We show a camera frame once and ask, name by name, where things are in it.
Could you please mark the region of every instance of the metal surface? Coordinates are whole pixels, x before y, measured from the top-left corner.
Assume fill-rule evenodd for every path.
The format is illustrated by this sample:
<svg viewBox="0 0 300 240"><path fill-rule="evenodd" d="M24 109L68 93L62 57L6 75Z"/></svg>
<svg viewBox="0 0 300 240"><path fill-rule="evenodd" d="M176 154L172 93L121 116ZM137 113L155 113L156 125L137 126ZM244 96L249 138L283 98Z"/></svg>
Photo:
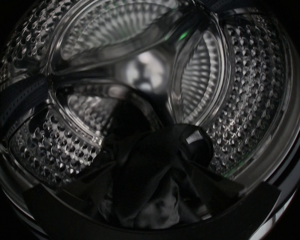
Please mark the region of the metal surface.
<svg viewBox="0 0 300 240"><path fill-rule="evenodd" d="M152 130L203 126L214 142L211 170L250 191L298 135L297 59L262 8L216 14L192 0L41 1L6 46L0 94L40 73L49 97L43 111L11 122L1 184L30 214L20 191L71 181L100 151L112 113L126 102Z"/></svg>

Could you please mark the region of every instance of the washing machine drum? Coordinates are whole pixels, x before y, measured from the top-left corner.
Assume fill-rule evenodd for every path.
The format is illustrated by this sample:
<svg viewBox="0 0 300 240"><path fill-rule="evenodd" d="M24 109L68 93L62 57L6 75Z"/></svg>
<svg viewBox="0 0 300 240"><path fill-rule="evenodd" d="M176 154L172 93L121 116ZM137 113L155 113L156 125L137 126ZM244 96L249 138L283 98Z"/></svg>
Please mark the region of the washing machine drum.
<svg viewBox="0 0 300 240"><path fill-rule="evenodd" d="M38 1L4 49L1 186L52 239L249 239L298 57L259 1Z"/></svg>

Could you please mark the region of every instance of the clothing tag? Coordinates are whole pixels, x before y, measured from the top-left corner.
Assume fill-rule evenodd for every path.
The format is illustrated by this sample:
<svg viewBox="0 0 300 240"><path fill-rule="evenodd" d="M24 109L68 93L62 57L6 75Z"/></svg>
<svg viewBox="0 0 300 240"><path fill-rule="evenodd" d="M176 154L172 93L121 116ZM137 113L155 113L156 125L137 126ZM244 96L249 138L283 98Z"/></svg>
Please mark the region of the clothing tag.
<svg viewBox="0 0 300 240"><path fill-rule="evenodd" d="M195 141L203 139L202 135L200 134L199 130L195 131L192 135L190 135L186 141L188 144L191 144Z"/></svg>

